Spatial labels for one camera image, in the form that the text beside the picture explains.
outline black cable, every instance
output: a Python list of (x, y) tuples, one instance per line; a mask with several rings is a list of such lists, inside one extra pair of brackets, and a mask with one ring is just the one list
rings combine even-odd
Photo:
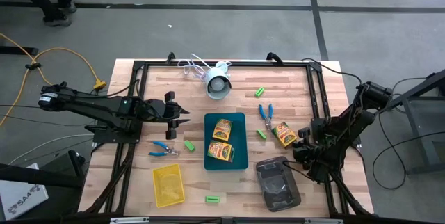
[(375, 180), (375, 182), (377, 182), (377, 184), (378, 184), (379, 186), (381, 186), (381, 187), (384, 188), (384, 189), (391, 189), (391, 190), (393, 190), (393, 189), (398, 189), (398, 188), (400, 188), (401, 186), (403, 186), (404, 183), (405, 183), (405, 181), (406, 181), (406, 167), (405, 167), (405, 164), (403, 163), (403, 160), (402, 160), (401, 156), (398, 154), (396, 148), (394, 148), (394, 145), (392, 145), (392, 142), (389, 140), (388, 135), (387, 135), (387, 133), (385, 132), (385, 129), (383, 128), (382, 119), (380, 118), (380, 114), (378, 115), (378, 122), (379, 122), (379, 124), (380, 124), (380, 128), (382, 129), (383, 136), (385, 136), (385, 138), (387, 139), (387, 142), (388, 142), (389, 145), (391, 146), (390, 148), (393, 149), (394, 153), (396, 153), (396, 156), (397, 156), (398, 160), (400, 161), (400, 164), (402, 164), (402, 168), (403, 168), (403, 179), (402, 179), (402, 182), (401, 182), (398, 186), (389, 188), (389, 187), (383, 186), (383, 185), (377, 180), (377, 178), (375, 177), (374, 169), (373, 169), (374, 180)]
[(283, 166), (289, 168), (290, 170), (294, 170), (294, 171), (296, 171), (297, 173), (301, 174), (302, 176), (306, 177), (307, 179), (310, 179), (310, 180), (313, 181), (313, 182), (317, 182), (317, 183), (325, 183), (325, 182), (319, 182), (319, 181), (317, 181), (317, 180), (315, 180), (315, 179), (312, 179), (311, 177), (305, 175), (305, 174), (304, 174), (303, 172), (301, 172), (300, 170), (297, 170), (297, 169), (295, 169), (295, 168), (290, 167), (289, 164), (286, 164), (286, 163), (289, 163), (289, 162), (290, 162), (290, 163), (300, 164), (300, 165), (301, 165), (301, 163), (296, 162), (296, 161), (283, 161), (282, 164), (283, 164)]
[(302, 59), (302, 61), (305, 61), (305, 60), (311, 60), (311, 61), (317, 62), (318, 64), (320, 64), (320, 66), (322, 66), (322, 67), (324, 67), (324, 68), (326, 68), (326, 69), (328, 69), (328, 70), (331, 70), (331, 71), (333, 71), (334, 73), (337, 73), (337, 74), (344, 74), (344, 75), (348, 75), (348, 76), (350, 76), (350, 77), (354, 77), (354, 78), (356, 78), (356, 79), (359, 81), (360, 85), (363, 84), (363, 82), (362, 82), (362, 80), (360, 79), (360, 77), (358, 77), (358, 76), (355, 75), (355, 74), (350, 74), (350, 73), (347, 73), (347, 72), (339, 72), (339, 71), (335, 71), (335, 70), (333, 70), (332, 68), (330, 68), (330, 67), (326, 67), (325, 65), (321, 64), (320, 61), (316, 61), (316, 60), (314, 60), (313, 58), (304, 58), (304, 59)]
[[(406, 79), (401, 79), (400, 81), (397, 81), (394, 86), (392, 87), (392, 95), (391, 95), (391, 99), (389, 100), (388, 103), (390, 103), (391, 100), (394, 99), (394, 95), (401, 95), (400, 93), (394, 93), (394, 91), (396, 90), (396, 87), (398, 84), (404, 82), (404, 81), (411, 81), (411, 80), (417, 80), (417, 79), (426, 79), (426, 77), (413, 77), (413, 78), (406, 78)], [(395, 110), (398, 111), (399, 113), (406, 113), (401, 109), (398, 109), (397, 107), (395, 107)]]
[(100, 99), (100, 98), (107, 98), (113, 95), (117, 95), (120, 94), (122, 92), (124, 92), (125, 90), (129, 89), (132, 85), (134, 85), (136, 82), (139, 82), (139, 79), (136, 79), (135, 81), (131, 82), (128, 86), (126, 86), (125, 88), (123, 88), (122, 90), (119, 90), (115, 93), (112, 93), (110, 95), (101, 95), (101, 96), (94, 96), (94, 97), (84, 97), (84, 96), (77, 96), (75, 95), (76, 98), (86, 98), (86, 99)]
[(98, 89), (93, 89), (93, 90), (91, 90), (90, 95), (92, 95), (92, 92), (95, 92), (95, 91), (96, 91), (96, 95), (99, 95), (100, 93), (108, 92), (108, 90), (98, 91)]
[(54, 122), (43, 122), (43, 121), (39, 121), (39, 120), (30, 120), (30, 119), (25, 119), (25, 118), (20, 118), (20, 117), (15, 117), (15, 116), (9, 116), (9, 115), (4, 115), (4, 114), (0, 114), (0, 116), (5, 116), (8, 118), (12, 118), (12, 119), (17, 119), (17, 120), (25, 120), (25, 121), (29, 121), (29, 122), (36, 122), (36, 123), (43, 123), (43, 124), (49, 124), (49, 125), (56, 125), (56, 126), (63, 126), (63, 127), (82, 127), (88, 124), (93, 123), (89, 122), (89, 123), (84, 123), (84, 124), (80, 124), (80, 125), (67, 125), (67, 124), (61, 124), (61, 123), (54, 123)]
[(283, 165), (286, 166), (287, 168), (296, 171), (297, 173), (301, 174), (302, 176), (306, 177), (307, 179), (310, 179), (311, 181), (314, 181), (311, 177), (305, 175), (303, 172), (301, 172), (300, 170), (296, 170), (295, 168), (290, 167), (289, 164), (286, 163), (294, 163), (294, 164), (300, 164), (298, 162), (295, 161), (283, 161)]
[[(397, 143), (397, 144), (395, 144), (395, 145), (392, 145), (392, 144), (391, 144), (391, 147), (387, 147), (387, 148), (385, 148), (384, 150), (382, 150), (382, 151), (377, 155), (377, 157), (374, 159), (374, 161), (373, 161), (373, 177), (374, 177), (375, 181), (377, 182), (377, 184), (379, 184), (379, 186), (381, 186), (381, 187), (384, 188), (384, 189), (398, 189), (398, 188), (400, 188), (400, 187), (403, 185), (403, 184), (401, 184), (401, 185), (396, 186), (396, 187), (394, 187), (394, 188), (388, 188), (388, 187), (386, 187), (386, 186), (381, 185), (381, 184), (378, 182), (377, 178), (375, 177), (374, 168), (375, 168), (375, 163), (376, 163), (376, 161), (378, 160), (378, 158), (380, 157), (380, 155), (382, 155), (382, 154), (383, 154), (384, 152), (386, 152), (387, 150), (390, 150), (391, 148), (394, 149), (394, 151), (395, 151), (395, 150), (396, 150), (395, 147), (398, 146), (398, 145), (400, 145), (400, 144), (404, 144), (404, 143), (409, 142), (409, 141), (414, 141), (414, 140), (417, 140), (417, 139), (419, 139), (419, 138), (423, 138), (423, 137), (427, 137), (427, 136), (432, 136), (432, 135), (436, 135), (436, 134), (445, 134), (445, 131), (439, 131), (439, 132), (435, 132), (435, 133), (431, 133), (431, 134), (424, 134), (424, 135), (422, 135), (422, 136), (417, 136), (417, 137), (414, 137), (414, 138), (410, 138), (410, 139), (407, 139), (407, 140), (405, 140), (405, 141), (401, 141), (401, 142), (399, 142), (399, 143)], [(405, 178), (406, 178), (406, 170), (404, 171), (404, 173), (405, 173), (405, 175), (404, 175), (404, 177), (403, 177), (403, 183), (405, 182)]]

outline wooden table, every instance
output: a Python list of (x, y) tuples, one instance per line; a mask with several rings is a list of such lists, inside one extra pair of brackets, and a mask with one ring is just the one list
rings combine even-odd
[[(114, 93), (128, 85), (132, 59), (117, 59), (108, 93)], [(340, 70), (336, 61), (325, 61)], [(257, 183), (255, 164), (264, 159), (286, 156), (293, 161), (291, 149), (285, 150), (271, 133), (263, 140), (257, 129), (266, 130), (258, 113), (258, 104), (273, 104), (273, 126), (286, 121), (294, 131), (309, 125), (313, 118), (309, 100), (307, 76), (301, 67), (230, 67), (232, 91), (223, 100), (207, 97), (204, 84), (190, 74), (184, 76), (177, 67), (151, 67), (148, 72), (145, 99), (163, 99), (168, 91), (175, 91), (175, 101), (190, 115), (190, 122), (177, 128), (177, 138), (165, 141), (166, 124), (145, 123), (136, 146), (131, 169), (125, 215), (144, 216), (242, 216), (242, 217), (327, 217), (327, 201), (323, 185), (318, 185), (297, 172), (293, 172), (302, 202), (299, 206), (279, 212), (267, 210)], [(341, 75), (323, 68), (327, 98), (332, 115), (339, 115), (347, 106), (348, 99)], [(254, 96), (259, 87), (266, 90), (260, 98)], [(209, 172), (204, 169), (204, 115), (206, 113), (242, 112), (245, 114), (248, 136), (249, 167), (236, 172)], [(196, 150), (189, 152), (184, 140), (191, 141)], [(164, 141), (176, 150), (178, 157), (149, 157), (150, 151), (160, 151), (152, 141)], [(86, 177), (79, 211), (88, 208), (102, 192), (111, 176), (116, 144), (105, 144), (92, 156)], [(157, 208), (154, 198), (152, 169), (178, 163), (185, 190), (185, 202)], [(354, 150), (349, 149), (343, 168), (343, 179), (353, 195), (370, 212), (373, 212), (362, 161)], [(334, 183), (334, 199), (340, 210), (338, 191)], [(206, 195), (220, 196), (220, 203), (206, 203)], [(114, 203), (118, 203), (119, 193)]]

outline black floor stripe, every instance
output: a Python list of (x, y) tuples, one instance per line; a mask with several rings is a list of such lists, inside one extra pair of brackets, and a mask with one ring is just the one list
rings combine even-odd
[[(31, 2), (0, 1), (0, 6), (36, 7)], [(271, 11), (310, 11), (311, 6), (276, 5), (200, 5), (200, 4), (132, 4), (132, 3), (76, 3), (77, 8), (105, 9), (180, 9), (180, 10), (271, 10)]]
[[(76, 3), (78, 8), (103, 9), (184, 9), (184, 10), (272, 10), (272, 11), (311, 11), (311, 6), (281, 5), (201, 5), (201, 4), (132, 4), (132, 3)], [(35, 8), (27, 1), (0, 1), (0, 7)], [(391, 8), (391, 7), (352, 7), (318, 6), (319, 12), (345, 13), (445, 13), (445, 8)]]
[(445, 13), (445, 8), (390, 8), (390, 7), (343, 7), (320, 6), (322, 12), (346, 13)]
[(322, 61), (327, 61), (327, 49), (325, 36), (323, 35), (323, 27), (321, 26), (320, 12), (318, 10), (317, 0), (311, 0), (312, 15), (314, 16), (315, 33), (317, 35), (318, 48), (320, 49), (320, 57)]

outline gray floor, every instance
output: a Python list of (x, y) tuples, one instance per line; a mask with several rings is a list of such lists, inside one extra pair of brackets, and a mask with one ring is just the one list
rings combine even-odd
[[(237, 5), (310, 6), (310, 0), (75, 0), (90, 3), (176, 3)], [(441, 7), (444, 0), (318, 0), (320, 6)], [(79, 9), (73, 25), (51, 29), (41, 24), (36, 8), (0, 7), (0, 32), (24, 46), (68, 47), (83, 54), (99, 77), (109, 80), (116, 58), (165, 58), (173, 51), (180, 58), (194, 52), (204, 58), (264, 58), (270, 51), (285, 59), (320, 59), (312, 12), (246, 10), (111, 10)], [(364, 81), (392, 86), (400, 79), (424, 77), (445, 67), (445, 14), (425, 13), (321, 13), (321, 22), (330, 60), (341, 62), (343, 71)], [(21, 83), (23, 56), (0, 56), (0, 102), (10, 104)], [(75, 56), (54, 52), (42, 57), (47, 78), (67, 81), (79, 90), (91, 89), (93, 77)], [(349, 99), (356, 80), (345, 77)], [(398, 87), (403, 92), (416, 82)], [(20, 104), (35, 105), (44, 82), (33, 72)], [(13, 116), (65, 124), (90, 120), (73, 113), (47, 113), (39, 109), (14, 109)], [(409, 125), (397, 112), (382, 115), (390, 139), (397, 143), (411, 137)], [(0, 162), (7, 163), (45, 141), (70, 134), (87, 133), (82, 127), (57, 127), (9, 119), (0, 128)], [(371, 165), (377, 153), (387, 147), (378, 122), (361, 135), (368, 183), (375, 212), (381, 216), (445, 222), (445, 173), (409, 176), (395, 191), (380, 188), (372, 177)], [(76, 138), (54, 143), (27, 159), (88, 140)], [(89, 159), (90, 143), (75, 147)], [(408, 168), (419, 165), (414, 143), (398, 148)], [(54, 154), (36, 159), (44, 164)], [(394, 186), (402, 176), (401, 165), (388, 152), (379, 160), (376, 176)]]

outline yellow basket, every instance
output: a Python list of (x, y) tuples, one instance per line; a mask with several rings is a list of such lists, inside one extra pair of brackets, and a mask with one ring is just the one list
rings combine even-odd
[(179, 164), (154, 169), (153, 185), (157, 207), (167, 207), (184, 202), (184, 186)]

